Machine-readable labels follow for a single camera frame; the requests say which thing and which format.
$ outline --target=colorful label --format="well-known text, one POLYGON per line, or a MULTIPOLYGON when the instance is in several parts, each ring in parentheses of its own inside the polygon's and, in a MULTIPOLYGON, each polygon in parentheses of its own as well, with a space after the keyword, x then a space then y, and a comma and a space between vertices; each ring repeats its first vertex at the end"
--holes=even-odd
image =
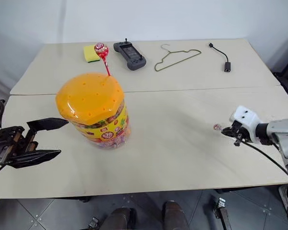
POLYGON ((93 125, 87 126, 73 122, 76 128, 91 141, 109 142, 122 135, 128 127, 129 117, 124 101, 120 104, 116 114, 93 125))

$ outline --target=person's foot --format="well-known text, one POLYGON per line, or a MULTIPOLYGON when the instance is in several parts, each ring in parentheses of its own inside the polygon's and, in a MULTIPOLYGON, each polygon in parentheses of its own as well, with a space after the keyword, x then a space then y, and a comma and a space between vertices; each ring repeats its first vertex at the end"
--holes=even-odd
POLYGON ((175 201, 163 204, 162 216, 164 230, 190 230, 184 212, 175 201))
POLYGON ((103 222, 100 230, 134 229, 136 224, 136 210, 121 207, 115 209, 103 222))

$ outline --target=orange lid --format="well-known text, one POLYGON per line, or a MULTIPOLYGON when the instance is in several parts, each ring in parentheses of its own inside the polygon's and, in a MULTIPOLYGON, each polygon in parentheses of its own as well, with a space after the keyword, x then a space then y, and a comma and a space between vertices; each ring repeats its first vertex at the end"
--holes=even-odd
POLYGON ((115 115, 124 92, 103 73, 85 73, 66 82, 56 96, 59 113, 69 121, 92 125, 115 115))

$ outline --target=game controller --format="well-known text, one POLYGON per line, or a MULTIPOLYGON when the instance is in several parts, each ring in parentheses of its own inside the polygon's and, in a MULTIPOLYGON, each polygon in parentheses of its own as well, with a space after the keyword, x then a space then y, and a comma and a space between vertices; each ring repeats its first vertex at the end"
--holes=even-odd
POLYGON ((127 60, 127 67, 130 70, 136 70, 146 64, 146 59, 141 55, 132 45, 131 42, 117 42, 114 43, 113 48, 116 52, 120 52, 127 60))

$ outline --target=wooden tabletop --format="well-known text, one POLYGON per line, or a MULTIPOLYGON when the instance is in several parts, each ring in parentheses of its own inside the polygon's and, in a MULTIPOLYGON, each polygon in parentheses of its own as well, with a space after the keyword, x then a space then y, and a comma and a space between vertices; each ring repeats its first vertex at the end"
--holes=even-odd
MULTIPOLYGON (((189 41, 143 41, 132 42, 147 60, 136 71, 127 68, 120 53, 109 46, 108 65, 111 74, 118 79, 125 92, 220 89, 236 87, 276 86, 279 82, 261 61, 250 44, 244 39, 189 40, 189 41), (208 46, 225 52, 231 62, 231 72, 224 72, 224 55, 208 46), (154 65, 167 54, 162 44, 171 51, 198 49, 202 54, 192 57, 168 69, 156 72, 154 65)), ((103 72, 102 61, 87 63, 83 47, 91 43, 46 44, 31 63, 23 77, 11 90, 12 95, 56 94, 69 79, 86 72, 103 72)), ((196 53, 171 54, 165 59, 167 66, 196 53)))
MULTIPOLYGON (((288 183, 288 177, 267 158, 244 145, 235 147, 234 140, 213 129, 216 123, 229 126, 228 118, 240 104, 264 122, 288 118, 288 96, 281 86, 128 92, 125 97, 132 134, 124 146, 98 149, 72 124, 41 131, 36 135, 38 149, 61 149, 62 153, 40 165, 4 168, 0 198, 288 183)), ((27 121, 46 117, 60 117, 55 95, 11 96, 3 126, 27 130, 27 121)), ((275 148, 259 148, 283 165, 275 148)))

